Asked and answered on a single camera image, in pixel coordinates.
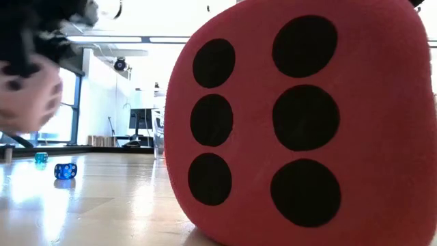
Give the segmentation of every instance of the ceiling light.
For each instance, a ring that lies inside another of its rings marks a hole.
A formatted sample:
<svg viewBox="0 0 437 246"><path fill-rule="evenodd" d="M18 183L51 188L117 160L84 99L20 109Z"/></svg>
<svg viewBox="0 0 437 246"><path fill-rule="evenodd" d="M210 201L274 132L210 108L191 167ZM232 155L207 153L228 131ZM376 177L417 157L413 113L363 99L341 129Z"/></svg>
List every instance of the ceiling light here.
<svg viewBox="0 0 437 246"><path fill-rule="evenodd" d="M111 36L68 36L72 42L108 42L108 43L127 43L127 42L141 42L141 37L111 37Z"/></svg>
<svg viewBox="0 0 437 246"><path fill-rule="evenodd" d="M185 44L190 38L150 38L152 43L180 43Z"/></svg>

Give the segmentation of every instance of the camera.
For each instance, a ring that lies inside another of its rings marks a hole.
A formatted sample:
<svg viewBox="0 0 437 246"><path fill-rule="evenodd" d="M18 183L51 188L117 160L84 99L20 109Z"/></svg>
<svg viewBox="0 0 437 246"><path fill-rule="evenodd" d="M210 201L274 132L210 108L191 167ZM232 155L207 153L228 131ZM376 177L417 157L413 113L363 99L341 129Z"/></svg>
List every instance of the camera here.
<svg viewBox="0 0 437 246"><path fill-rule="evenodd" d="M125 57L118 57L114 63L114 69L119 72L124 72L129 69L129 65L126 63Z"/></svg>

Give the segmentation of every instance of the window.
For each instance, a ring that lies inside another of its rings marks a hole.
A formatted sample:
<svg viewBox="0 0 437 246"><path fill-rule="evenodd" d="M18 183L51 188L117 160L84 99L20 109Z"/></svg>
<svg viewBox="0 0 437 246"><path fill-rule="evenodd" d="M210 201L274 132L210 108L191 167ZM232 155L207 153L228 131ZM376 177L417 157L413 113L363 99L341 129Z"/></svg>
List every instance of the window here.
<svg viewBox="0 0 437 246"><path fill-rule="evenodd" d="M61 68L59 72L64 85L62 92L62 103L74 105L74 95L76 92L77 76L66 69Z"/></svg>
<svg viewBox="0 0 437 246"><path fill-rule="evenodd" d="M77 127L79 118L79 94L81 78L73 72L61 68L59 76L62 78L64 89L62 92L61 106L56 114L38 132L19 134L20 139L27 140L33 146L46 146L60 143L72 143L77 141ZM0 145L16 144L22 146L15 139L0 132Z"/></svg>
<svg viewBox="0 0 437 246"><path fill-rule="evenodd" d="M61 105L55 116L38 132L38 141L70 141L73 108Z"/></svg>

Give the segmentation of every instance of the translucent blue die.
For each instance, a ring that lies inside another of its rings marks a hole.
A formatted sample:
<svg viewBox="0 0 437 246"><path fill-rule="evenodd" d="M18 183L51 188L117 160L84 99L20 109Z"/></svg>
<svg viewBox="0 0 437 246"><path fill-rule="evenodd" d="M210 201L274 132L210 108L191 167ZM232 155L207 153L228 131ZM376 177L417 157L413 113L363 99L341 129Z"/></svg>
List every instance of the translucent blue die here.
<svg viewBox="0 0 437 246"><path fill-rule="evenodd" d="M48 161L48 154L45 152L39 152L35 154L36 163L46 163Z"/></svg>
<svg viewBox="0 0 437 246"><path fill-rule="evenodd" d="M55 177L61 180L72 179L77 174L77 165L75 163L56 164Z"/></svg>

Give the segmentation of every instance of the die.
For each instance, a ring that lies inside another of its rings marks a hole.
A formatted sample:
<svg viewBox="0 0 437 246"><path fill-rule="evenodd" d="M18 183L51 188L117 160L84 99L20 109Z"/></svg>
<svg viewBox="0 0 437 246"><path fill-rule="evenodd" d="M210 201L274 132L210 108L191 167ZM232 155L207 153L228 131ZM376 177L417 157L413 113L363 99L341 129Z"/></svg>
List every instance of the die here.
<svg viewBox="0 0 437 246"><path fill-rule="evenodd" d="M9 134L38 131L60 106L59 67L41 55L32 55L31 61L40 70L29 78L0 72L0 131ZM7 65L1 61L0 71Z"/></svg>
<svg viewBox="0 0 437 246"><path fill-rule="evenodd" d="M407 0L248 0L219 14L167 90L182 210L230 246L428 246L429 61Z"/></svg>
<svg viewBox="0 0 437 246"><path fill-rule="evenodd" d="M67 180L76 177L77 165L75 163L56 164L55 177L60 180Z"/></svg>
<svg viewBox="0 0 437 246"><path fill-rule="evenodd" d="M35 154L36 163L46 163L48 161L48 154L46 152L38 152Z"/></svg>

